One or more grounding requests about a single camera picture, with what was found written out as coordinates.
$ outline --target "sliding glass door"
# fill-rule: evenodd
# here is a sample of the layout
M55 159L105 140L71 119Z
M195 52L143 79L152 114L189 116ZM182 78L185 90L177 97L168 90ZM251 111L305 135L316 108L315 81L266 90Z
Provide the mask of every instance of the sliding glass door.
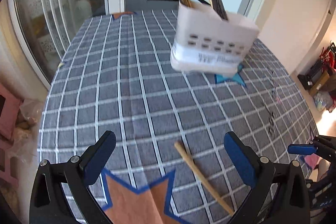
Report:
M9 0L12 22L28 60L42 82L53 79L71 40L107 0Z

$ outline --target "gray plaid tablecloth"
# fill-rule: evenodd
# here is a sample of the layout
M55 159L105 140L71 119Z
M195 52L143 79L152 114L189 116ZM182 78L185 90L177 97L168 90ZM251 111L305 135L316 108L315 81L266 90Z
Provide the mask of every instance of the gray plaid tablecloth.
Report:
M51 84L38 153L40 160L64 162L111 130L117 146L106 168L114 175L139 188L176 170L171 212L194 224L226 223L228 214L195 179L174 142L184 143L236 210L249 187L225 152L224 134L232 130L258 155L289 163L298 157L289 155L287 146L307 143L310 129L313 134L317 129L295 83L259 40L243 61L246 88L215 84L212 74L174 71L169 58L176 16L171 10L149 11L85 21ZM299 161L307 176L306 164ZM64 189L76 218L84 222ZM91 191L100 205L106 203L101 180Z

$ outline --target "blue gripper pad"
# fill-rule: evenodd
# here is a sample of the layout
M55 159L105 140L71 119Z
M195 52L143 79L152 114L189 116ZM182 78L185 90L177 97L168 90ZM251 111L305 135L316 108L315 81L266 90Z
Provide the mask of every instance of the blue gripper pad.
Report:
M116 135L107 130L94 145L85 150L79 167L83 170L83 182L86 187L96 182L116 143Z
M234 132L224 135L224 147L242 181L254 188L259 171L259 157L249 146L245 146Z
M296 155L311 155L316 153L317 149L312 144L290 144L287 152Z

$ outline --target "dark chopstick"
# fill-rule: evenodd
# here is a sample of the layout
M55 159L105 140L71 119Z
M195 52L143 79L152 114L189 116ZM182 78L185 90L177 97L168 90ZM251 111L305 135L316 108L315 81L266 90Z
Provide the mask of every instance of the dark chopstick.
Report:
M212 1L212 7L215 10L215 12L219 15L219 6L217 0L211 0Z
M224 20L229 20L228 18L227 18L227 14L226 14L226 11L225 11L225 9L224 9L224 5L223 5L223 2L222 2L222 0L217 0L217 3L218 3L218 6L219 6L219 10L220 10L220 17L222 18L222 19L224 19Z

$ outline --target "chopstick holder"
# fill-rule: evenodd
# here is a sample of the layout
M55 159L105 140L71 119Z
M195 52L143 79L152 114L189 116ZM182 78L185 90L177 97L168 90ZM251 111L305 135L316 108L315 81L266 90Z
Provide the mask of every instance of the chopstick holder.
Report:
M229 12L229 20L223 20L202 3L192 2L192 7L179 4L170 54L173 69L233 77L259 34L258 26L243 15Z

